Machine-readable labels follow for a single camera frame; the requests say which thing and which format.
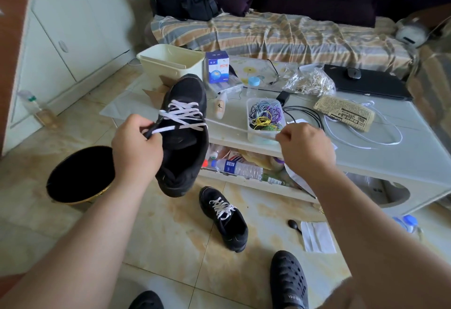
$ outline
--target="black laptop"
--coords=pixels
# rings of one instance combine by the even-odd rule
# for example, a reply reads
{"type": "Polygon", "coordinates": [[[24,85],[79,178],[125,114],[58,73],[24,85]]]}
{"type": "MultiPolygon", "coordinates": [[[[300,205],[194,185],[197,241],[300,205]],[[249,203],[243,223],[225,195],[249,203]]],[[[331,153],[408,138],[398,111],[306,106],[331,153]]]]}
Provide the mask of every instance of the black laptop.
{"type": "Polygon", "coordinates": [[[367,69],[348,71],[347,67],[333,65],[324,65],[324,71],[334,80],[338,91],[399,100],[413,99],[404,82],[389,72],[367,69]]]}

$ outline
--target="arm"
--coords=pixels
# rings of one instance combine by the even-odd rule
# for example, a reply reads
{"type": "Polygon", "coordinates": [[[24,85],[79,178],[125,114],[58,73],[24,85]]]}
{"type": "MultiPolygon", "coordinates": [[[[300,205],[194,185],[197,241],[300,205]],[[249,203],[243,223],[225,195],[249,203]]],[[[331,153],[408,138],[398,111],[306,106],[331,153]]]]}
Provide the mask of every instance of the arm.
{"type": "Polygon", "coordinates": [[[335,166],[324,131],[287,125],[287,165],[318,197],[368,308],[451,308],[451,266],[414,240],[335,166]]]}
{"type": "Polygon", "coordinates": [[[76,225],[0,300],[0,308],[107,308],[139,205],[163,158],[152,122],[131,115],[113,139],[116,178],[76,225]]]}

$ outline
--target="blue and white box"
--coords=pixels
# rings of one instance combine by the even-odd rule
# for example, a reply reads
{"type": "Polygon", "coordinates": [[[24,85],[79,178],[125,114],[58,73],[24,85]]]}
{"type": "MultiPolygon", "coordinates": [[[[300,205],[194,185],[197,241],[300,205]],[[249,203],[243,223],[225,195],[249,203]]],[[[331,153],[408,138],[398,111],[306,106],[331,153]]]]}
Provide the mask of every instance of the blue and white box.
{"type": "Polygon", "coordinates": [[[229,80],[229,56],[225,51],[206,52],[205,59],[209,83],[215,84],[229,80]]]}

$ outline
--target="black backpack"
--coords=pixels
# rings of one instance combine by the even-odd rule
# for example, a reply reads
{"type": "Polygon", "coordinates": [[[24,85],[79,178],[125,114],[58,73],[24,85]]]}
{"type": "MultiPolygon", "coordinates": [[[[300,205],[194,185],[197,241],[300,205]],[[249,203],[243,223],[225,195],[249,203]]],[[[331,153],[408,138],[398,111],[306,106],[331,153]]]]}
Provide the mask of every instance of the black backpack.
{"type": "Polygon", "coordinates": [[[219,14],[215,0],[151,0],[151,7],[156,15],[179,20],[209,21],[219,14]]]}

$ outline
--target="baseboard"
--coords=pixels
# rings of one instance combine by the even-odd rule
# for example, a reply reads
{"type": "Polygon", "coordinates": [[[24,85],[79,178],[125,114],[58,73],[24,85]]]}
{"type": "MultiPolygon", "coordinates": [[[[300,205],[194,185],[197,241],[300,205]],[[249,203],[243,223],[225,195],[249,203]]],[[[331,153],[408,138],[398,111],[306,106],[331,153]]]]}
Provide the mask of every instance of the baseboard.
{"type": "MultiPolygon", "coordinates": [[[[129,62],[134,57],[136,56],[132,50],[119,55],[113,61],[110,61],[105,66],[89,75],[87,78],[76,83],[70,89],[57,96],[48,104],[48,106],[56,114],[63,112],[66,108],[71,106],[82,96],[86,95],[90,90],[97,87],[105,79],[125,66],[127,62],[129,62]]],[[[41,127],[41,123],[38,122],[34,116],[28,116],[20,122],[9,127],[8,130],[6,130],[6,138],[3,146],[3,156],[9,150],[19,145],[28,136],[39,130],[41,127]]]]}

